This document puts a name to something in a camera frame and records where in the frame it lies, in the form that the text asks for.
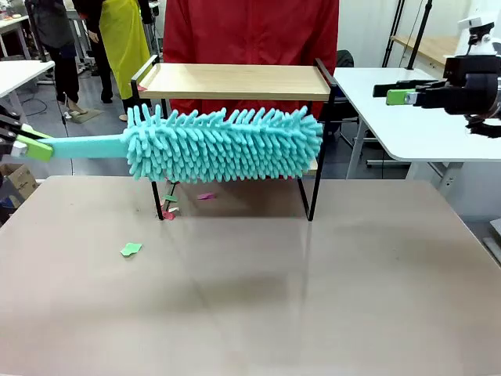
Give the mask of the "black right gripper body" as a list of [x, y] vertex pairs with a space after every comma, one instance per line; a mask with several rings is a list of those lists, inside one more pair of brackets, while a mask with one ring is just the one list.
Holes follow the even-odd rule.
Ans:
[[454, 56], [445, 62], [448, 114], [488, 114], [495, 106], [500, 56]]

